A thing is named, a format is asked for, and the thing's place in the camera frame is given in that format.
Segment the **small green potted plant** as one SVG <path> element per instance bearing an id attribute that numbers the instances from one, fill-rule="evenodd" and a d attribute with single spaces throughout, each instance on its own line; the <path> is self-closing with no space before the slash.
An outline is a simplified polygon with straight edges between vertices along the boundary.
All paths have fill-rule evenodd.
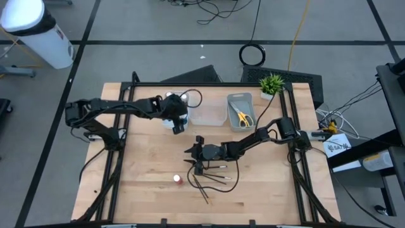
<path id="1" fill-rule="evenodd" d="M 261 98 L 270 101 L 283 90 L 285 82 L 281 78 L 281 75 L 271 73 L 269 76 L 260 79 L 259 84 L 261 87 Z"/>

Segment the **yellow-handled scissors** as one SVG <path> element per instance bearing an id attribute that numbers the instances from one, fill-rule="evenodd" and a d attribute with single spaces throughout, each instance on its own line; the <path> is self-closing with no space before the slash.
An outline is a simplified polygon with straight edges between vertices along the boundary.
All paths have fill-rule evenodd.
<path id="1" fill-rule="evenodd" d="M 239 118 L 239 127 L 250 127 L 253 125 L 254 121 L 248 114 L 240 111 L 235 103 L 229 102 L 229 104 L 234 109 Z"/>

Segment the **white label sheet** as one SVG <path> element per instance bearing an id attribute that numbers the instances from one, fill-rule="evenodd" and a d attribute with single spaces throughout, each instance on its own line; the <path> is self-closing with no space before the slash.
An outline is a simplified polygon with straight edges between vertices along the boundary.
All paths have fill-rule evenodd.
<path id="1" fill-rule="evenodd" d="M 345 134 L 336 134 L 323 142 L 323 149 L 327 157 L 333 157 L 351 148 L 351 144 Z"/>

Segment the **thin gold-ferrule paintbrush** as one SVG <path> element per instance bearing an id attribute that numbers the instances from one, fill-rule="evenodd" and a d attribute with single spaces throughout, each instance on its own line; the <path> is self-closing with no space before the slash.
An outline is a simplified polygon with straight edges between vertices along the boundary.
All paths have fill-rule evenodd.
<path id="1" fill-rule="evenodd" d="M 217 180 L 217 179 L 214 179 L 214 178 L 212 178 L 212 177 L 210 177 L 210 176 L 208 176 L 208 175 L 206 175 L 206 174 L 203 174 L 202 176 L 205 177 L 205 178 L 207 178 L 207 179 L 210 179 L 210 180 L 212 180 L 212 181 L 218 182 L 218 183 L 220 183 L 220 184 L 227 185 L 227 183 L 222 182 L 222 181 Z"/>

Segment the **translucent plastic container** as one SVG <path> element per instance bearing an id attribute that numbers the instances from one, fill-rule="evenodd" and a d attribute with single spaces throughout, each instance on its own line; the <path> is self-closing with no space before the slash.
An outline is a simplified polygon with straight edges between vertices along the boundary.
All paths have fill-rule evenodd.
<path id="1" fill-rule="evenodd" d="M 388 150 L 366 157 L 362 164 L 364 168 L 370 172 L 393 167 L 392 159 Z"/>

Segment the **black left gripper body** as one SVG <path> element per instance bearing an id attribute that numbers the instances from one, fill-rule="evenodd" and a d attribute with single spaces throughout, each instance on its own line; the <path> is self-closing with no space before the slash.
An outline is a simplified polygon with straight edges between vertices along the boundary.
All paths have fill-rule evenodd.
<path id="1" fill-rule="evenodd" d="M 171 96 L 164 98 L 166 103 L 163 105 L 164 113 L 169 114 L 169 118 L 164 118 L 163 120 L 172 120 L 173 117 L 178 117 L 180 122 L 185 122 L 185 120 L 180 117 L 188 113 L 189 107 L 185 104 L 180 96 L 172 94 Z"/>

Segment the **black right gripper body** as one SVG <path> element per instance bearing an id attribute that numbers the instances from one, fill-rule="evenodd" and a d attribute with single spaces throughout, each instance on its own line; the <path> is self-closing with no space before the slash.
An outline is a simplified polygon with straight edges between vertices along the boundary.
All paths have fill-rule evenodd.
<path id="1" fill-rule="evenodd" d="M 197 153 L 193 154 L 193 159 L 197 162 L 194 166 L 194 174 L 202 175 L 204 171 L 203 162 L 225 160 L 225 149 L 214 144 L 205 144 L 202 136 L 196 136 L 198 145 Z"/>

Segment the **grey stand base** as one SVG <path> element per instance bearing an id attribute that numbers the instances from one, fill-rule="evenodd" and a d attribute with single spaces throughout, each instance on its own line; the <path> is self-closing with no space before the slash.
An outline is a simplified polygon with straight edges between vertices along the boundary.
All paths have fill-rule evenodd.
<path id="1" fill-rule="evenodd" d="M 17 76 L 28 76 L 34 78 L 36 76 L 35 70 L 29 68 L 19 68 L 16 66 L 3 66 L 0 65 L 0 75 L 17 75 Z"/>

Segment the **white trash can black liner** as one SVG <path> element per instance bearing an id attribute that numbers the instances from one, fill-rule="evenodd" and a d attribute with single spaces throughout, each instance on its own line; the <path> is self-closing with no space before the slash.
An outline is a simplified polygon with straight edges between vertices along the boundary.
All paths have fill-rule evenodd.
<path id="1" fill-rule="evenodd" d="M 7 0 L 0 26 L 55 69 L 73 64 L 75 50 L 43 0 Z"/>

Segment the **white paper sheet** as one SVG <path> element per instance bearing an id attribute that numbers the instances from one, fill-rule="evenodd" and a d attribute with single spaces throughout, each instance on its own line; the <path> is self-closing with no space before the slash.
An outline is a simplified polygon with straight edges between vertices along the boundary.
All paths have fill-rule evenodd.
<path id="1" fill-rule="evenodd" d="M 352 161 L 350 163 L 346 163 L 344 165 L 335 167 L 332 170 L 333 170 L 333 172 L 341 172 L 341 171 L 350 170 L 350 169 L 359 168 L 359 167 L 361 167 L 361 163 L 358 160 L 356 160 L 356 161 Z"/>

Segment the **white plastic bin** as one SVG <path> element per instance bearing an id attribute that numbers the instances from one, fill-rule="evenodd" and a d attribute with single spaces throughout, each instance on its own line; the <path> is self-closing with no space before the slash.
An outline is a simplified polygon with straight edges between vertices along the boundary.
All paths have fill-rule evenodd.
<path id="1" fill-rule="evenodd" d="M 183 92 L 183 91 L 172 91 L 173 94 L 176 94 L 178 96 L 181 96 L 182 94 L 187 94 L 188 95 L 188 101 L 185 102 L 183 101 L 185 104 L 189 104 L 189 93 L 188 92 Z M 185 120 L 184 124 L 185 124 L 185 129 L 188 127 L 189 124 L 189 113 L 184 114 L 180 117 L 181 119 Z M 173 121 L 172 120 L 163 120 L 163 126 L 166 129 L 172 129 L 173 127 Z"/>

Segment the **orange-bristle paintbrush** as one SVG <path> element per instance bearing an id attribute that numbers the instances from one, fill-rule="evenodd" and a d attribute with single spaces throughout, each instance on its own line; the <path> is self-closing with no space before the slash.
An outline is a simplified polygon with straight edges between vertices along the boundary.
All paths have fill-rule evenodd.
<path id="1" fill-rule="evenodd" d="M 211 201 L 211 199 L 209 198 L 208 194 L 207 194 L 206 191 L 203 189 L 202 185 L 200 185 L 200 183 L 199 183 L 198 179 L 196 178 L 196 176 L 195 176 L 195 175 L 192 175 L 192 176 L 193 176 L 193 179 L 194 179 L 195 183 L 197 184 L 197 186 L 198 186 L 200 192 L 202 193 L 204 200 L 206 201 L 206 203 L 207 203 L 208 205 L 211 205 L 211 204 L 212 204 L 212 201 Z"/>

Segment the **plain black-handled paintbrush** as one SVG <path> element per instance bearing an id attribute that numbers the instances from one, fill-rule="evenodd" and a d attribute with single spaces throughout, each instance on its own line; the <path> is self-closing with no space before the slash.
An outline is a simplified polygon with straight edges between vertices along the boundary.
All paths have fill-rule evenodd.
<path id="1" fill-rule="evenodd" d="M 195 176 L 194 174 L 192 174 L 192 177 L 193 177 L 193 179 L 194 179 L 194 182 L 195 182 L 196 185 L 197 185 L 197 188 L 200 190 L 200 192 L 201 192 L 201 194 L 202 194 L 202 196 L 203 196 L 203 198 L 204 198 L 206 204 L 209 205 L 209 197 L 208 197 L 208 195 L 205 193 L 204 189 L 203 189 L 202 186 L 200 185 L 200 183 L 199 183 L 199 181 L 197 180 L 196 176 Z"/>

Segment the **black equipment cart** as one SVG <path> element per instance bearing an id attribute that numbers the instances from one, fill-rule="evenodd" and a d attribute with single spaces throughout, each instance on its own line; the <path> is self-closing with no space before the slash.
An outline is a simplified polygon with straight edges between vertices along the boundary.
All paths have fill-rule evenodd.
<path id="1" fill-rule="evenodd" d="M 405 199 L 405 58 L 398 63 L 388 63 L 377 67 L 377 80 L 382 86 L 395 129 L 374 139 L 358 141 L 357 145 L 328 159 L 331 168 L 349 162 L 376 162 L 383 164 L 380 170 L 369 171 L 364 167 L 341 171 L 339 177 L 346 176 L 348 184 L 361 187 L 379 188 L 383 204 L 374 206 L 377 213 L 395 216 L 394 200 L 390 195 L 386 178 L 395 176 Z"/>

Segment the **grey plastic bin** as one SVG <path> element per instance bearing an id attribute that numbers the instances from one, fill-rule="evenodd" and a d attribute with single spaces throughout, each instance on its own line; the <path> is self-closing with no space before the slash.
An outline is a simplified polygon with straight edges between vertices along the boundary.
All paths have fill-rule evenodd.
<path id="1" fill-rule="evenodd" d="M 257 118 L 254 112 L 254 106 L 252 103 L 252 95 L 249 92 L 229 94 L 227 96 L 228 105 L 228 117 L 230 126 L 234 132 L 251 131 L 255 128 Z M 240 112 L 249 115 L 251 121 L 248 127 L 240 126 L 239 113 L 234 109 L 236 107 Z"/>

